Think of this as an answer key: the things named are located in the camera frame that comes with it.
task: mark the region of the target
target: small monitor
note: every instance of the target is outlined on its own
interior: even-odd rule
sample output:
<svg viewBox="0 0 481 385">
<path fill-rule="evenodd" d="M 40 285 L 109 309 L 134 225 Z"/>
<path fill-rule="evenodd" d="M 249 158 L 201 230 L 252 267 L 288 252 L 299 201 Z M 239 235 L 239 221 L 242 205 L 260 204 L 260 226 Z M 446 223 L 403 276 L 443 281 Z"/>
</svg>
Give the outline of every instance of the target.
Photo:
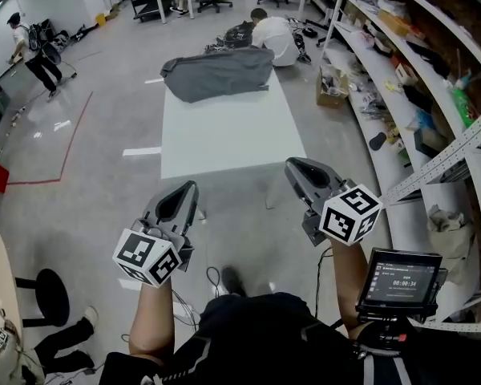
<svg viewBox="0 0 481 385">
<path fill-rule="evenodd" d="M 438 254 L 373 249 L 359 310 L 407 314 L 423 309 L 441 261 Z"/>
</svg>

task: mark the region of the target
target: white tabletop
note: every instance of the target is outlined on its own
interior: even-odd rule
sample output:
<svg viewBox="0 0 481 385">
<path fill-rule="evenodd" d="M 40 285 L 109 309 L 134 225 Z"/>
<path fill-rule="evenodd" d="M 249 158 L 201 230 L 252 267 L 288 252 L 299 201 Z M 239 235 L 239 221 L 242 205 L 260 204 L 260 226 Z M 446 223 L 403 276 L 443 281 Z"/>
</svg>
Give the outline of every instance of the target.
<svg viewBox="0 0 481 385">
<path fill-rule="evenodd" d="M 166 88 L 161 177 L 174 178 L 305 157 L 276 73 L 268 91 L 185 103 Z"/>
</svg>

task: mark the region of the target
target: white marker cube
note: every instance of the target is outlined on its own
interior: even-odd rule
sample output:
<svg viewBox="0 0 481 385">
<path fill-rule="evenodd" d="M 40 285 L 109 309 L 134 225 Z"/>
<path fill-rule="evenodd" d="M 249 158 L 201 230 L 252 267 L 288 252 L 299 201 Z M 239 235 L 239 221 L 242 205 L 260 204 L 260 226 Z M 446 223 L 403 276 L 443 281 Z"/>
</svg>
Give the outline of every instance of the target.
<svg viewBox="0 0 481 385">
<path fill-rule="evenodd" d="M 182 263 L 170 241 L 131 229 L 123 230 L 112 259 L 128 277 L 157 288 Z"/>
<path fill-rule="evenodd" d="M 357 185 L 324 203 L 319 229 L 352 245 L 372 230 L 382 207 L 382 202 L 365 185 Z"/>
</svg>

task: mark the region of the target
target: black stool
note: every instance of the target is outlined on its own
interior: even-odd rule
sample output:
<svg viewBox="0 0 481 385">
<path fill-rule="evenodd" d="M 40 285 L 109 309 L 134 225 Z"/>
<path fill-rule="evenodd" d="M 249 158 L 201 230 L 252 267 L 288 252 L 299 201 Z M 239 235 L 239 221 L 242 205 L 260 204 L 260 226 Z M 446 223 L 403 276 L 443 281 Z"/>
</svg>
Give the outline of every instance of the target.
<svg viewBox="0 0 481 385">
<path fill-rule="evenodd" d="M 44 318 L 23 319 L 23 326 L 65 326 L 70 317 L 70 300 L 61 278 L 51 269 L 43 269 L 35 279 L 15 278 L 16 286 L 35 290 L 38 307 Z"/>
</svg>

